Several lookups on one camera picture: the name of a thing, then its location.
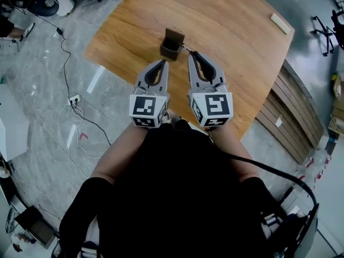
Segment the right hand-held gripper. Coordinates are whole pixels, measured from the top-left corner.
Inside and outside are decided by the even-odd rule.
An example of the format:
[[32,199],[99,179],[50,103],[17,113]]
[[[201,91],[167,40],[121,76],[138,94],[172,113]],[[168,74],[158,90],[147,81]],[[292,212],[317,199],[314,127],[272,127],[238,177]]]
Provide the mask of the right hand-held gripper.
[[[190,107],[200,127],[218,127],[233,118],[233,97],[225,83],[224,71],[209,56],[198,51],[189,52],[188,92]],[[196,90],[200,83],[212,85]]]

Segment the person's black clothing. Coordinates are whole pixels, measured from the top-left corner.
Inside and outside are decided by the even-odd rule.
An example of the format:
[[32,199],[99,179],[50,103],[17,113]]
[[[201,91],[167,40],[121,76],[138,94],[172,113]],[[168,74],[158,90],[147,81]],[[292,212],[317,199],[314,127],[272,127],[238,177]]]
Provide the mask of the person's black clothing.
[[103,258],[274,258],[261,223],[283,210],[260,178],[240,182],[209,135],[164,124],[148,133],[114,184],[89,177],[59,228],[81,258],[97,220]]

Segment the grey and black bag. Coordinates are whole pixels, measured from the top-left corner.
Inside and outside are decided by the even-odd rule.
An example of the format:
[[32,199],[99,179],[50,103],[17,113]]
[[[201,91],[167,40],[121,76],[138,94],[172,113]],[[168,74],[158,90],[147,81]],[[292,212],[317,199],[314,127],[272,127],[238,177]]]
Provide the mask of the grey and black bag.
[[286,217],[272,213],[262,219],[262,229],[274,258],[306,258],[318,229],[319,204],[308,214],[294,207]]

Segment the white cabinet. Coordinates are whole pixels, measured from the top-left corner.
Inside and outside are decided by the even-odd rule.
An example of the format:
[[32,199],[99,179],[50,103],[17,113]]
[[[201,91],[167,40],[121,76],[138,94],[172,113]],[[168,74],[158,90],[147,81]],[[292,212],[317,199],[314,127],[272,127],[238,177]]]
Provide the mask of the white cabinet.
[[29,120],[6,84],[0,84],[0,153],[6,162],[27,151]]

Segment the wooden slatted panel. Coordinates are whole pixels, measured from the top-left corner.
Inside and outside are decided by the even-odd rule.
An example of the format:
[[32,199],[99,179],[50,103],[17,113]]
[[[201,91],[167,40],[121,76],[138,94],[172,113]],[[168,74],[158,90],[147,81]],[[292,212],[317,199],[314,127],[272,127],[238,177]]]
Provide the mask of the wooden slatted panel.
[[[279,115],[282,115],[283,123],[276,127]],[[256,120],[298,164],[303,164],[317,148],[324,133],[310,98],[285,66],[281,67]]]

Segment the cream rectangular block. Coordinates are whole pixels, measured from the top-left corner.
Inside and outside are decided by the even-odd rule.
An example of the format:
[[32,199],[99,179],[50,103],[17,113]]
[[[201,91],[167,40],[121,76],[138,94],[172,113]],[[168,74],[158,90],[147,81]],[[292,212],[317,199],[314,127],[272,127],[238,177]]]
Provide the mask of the cream rectangular block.
[[291,28],[285,23],[277,14],[273,13],[270,16],[270,20],[278,26],[278,28],[286,35],[291,32]]

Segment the person's left forearm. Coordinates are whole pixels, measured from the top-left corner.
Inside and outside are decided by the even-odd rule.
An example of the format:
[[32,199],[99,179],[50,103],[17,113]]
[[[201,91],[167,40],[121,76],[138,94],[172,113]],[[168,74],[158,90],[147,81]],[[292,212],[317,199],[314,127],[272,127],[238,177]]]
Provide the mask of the person's left forearm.
[[148,130],[133,124],[121,133],[97,162],[91,178],[98,177],[114,184],[125,171],[142,145]]

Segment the black mesh office chair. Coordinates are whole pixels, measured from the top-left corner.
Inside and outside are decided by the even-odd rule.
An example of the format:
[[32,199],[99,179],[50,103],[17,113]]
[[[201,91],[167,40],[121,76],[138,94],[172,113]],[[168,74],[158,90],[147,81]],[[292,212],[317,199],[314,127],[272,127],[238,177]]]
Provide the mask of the black mesh office chair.
[[324,26],[318,16],[311,17],[312,20],[318,21],[322,30],[314,29],[310,31],[310,33],[316,35],[317,33],[322,34],[326,38],[326,52],[322,55],[323,57],[327,57],[329,53],[334,53],[334,46],[331,41],[331,36],[334,35],[339,47],[344,50],[344,23],[339,20],[339,17],[344,15],[344,8],[342,7],[341,10],[336,12],[335,10],[332,11],[331,20],[333,22],[333,29],[330,29],[328,26]]

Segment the cardboard box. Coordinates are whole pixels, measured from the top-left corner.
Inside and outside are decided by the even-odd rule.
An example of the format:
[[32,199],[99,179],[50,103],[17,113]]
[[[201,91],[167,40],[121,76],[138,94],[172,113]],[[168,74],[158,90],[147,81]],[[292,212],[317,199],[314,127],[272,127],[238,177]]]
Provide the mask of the cardboard box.
[[344,136],[344,81],[342,81],[339,74],[333,74],[331,84],[333,86],[334,102],[328,128]]

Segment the clear plastic bottle pack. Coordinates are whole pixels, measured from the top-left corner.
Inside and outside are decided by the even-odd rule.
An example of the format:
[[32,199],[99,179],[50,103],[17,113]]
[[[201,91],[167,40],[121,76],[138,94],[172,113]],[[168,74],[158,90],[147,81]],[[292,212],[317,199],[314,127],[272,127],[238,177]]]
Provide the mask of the clear plastic bottle pack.
[[303,181],[311,190],[314,190],[316,183],[322,178],[326,167],[332,157],[325,149],[316,149],[309,160],[299,168],[294,176]]

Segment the small dark brown box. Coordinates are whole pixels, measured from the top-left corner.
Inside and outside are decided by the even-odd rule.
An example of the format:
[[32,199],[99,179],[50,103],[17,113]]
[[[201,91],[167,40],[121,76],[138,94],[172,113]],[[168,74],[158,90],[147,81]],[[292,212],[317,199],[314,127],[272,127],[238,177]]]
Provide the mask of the small dark brown box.
[[176,61],[184,44],[185,35],[166,28],[165,36],[160,44],[160,54]]

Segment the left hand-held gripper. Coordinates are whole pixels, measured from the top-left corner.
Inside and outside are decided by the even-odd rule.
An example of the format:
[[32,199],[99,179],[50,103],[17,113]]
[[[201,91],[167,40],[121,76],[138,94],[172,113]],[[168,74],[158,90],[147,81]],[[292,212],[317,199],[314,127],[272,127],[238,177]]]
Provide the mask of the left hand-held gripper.
[[130,95],[129,117],[142,128],[158,128],[167,112],[169,94],[157,94],[143,88],[157,86],[159,92],[167,92],[169,63],[157,60],[145,67],[138,75],[133,94]]

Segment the dark open box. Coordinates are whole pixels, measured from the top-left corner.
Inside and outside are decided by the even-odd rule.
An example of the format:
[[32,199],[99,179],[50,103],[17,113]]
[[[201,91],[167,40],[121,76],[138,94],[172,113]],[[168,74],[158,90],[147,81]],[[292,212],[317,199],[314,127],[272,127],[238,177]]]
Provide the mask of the dark open box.
[[45,249],[48,249],[55,239],[55,230],[34,206],[28,207],[14,220]]

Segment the white power strip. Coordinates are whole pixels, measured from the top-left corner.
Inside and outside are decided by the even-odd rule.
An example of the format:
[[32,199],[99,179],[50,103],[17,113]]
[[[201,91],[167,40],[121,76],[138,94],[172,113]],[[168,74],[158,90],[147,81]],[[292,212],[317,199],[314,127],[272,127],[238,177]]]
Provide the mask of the white power strip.
[[76,108],[77,105],[81,102],[81,96],[75,95],[73,97],[68,98],[67,104],[71,106],[72,108]]

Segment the black round stool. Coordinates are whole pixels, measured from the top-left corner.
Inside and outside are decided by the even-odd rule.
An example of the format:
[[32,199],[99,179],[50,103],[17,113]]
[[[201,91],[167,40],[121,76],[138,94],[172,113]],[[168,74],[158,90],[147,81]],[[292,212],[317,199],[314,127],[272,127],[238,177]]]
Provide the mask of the black round stool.
[[26,8],[34,15],[50,17],[58,12],[59,2],[57,0],[30,0]]

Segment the person's right shoe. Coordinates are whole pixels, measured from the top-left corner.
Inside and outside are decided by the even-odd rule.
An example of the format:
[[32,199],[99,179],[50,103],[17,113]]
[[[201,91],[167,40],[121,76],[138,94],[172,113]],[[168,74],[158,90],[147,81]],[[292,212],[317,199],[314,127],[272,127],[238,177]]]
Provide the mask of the person's right shoe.
[[190,130],[191,127],[189,125],[189,123],[185,120],[180,118],[174,126],[175,129],[179,129],[179,130]]

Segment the person's right forearm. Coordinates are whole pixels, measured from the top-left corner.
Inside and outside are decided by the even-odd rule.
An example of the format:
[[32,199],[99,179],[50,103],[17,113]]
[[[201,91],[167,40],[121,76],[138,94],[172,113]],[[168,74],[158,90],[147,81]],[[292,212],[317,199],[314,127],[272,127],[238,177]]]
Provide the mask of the person's right forearm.
[[[229,124],[209,130],[208,134],[212,138],[213,143],[221,151],[244,159],[252,159]],[[229,159],[229,162],[232,172],[238,181],[243,182],[253,177],[260,178],[257,166],[234,159]]]

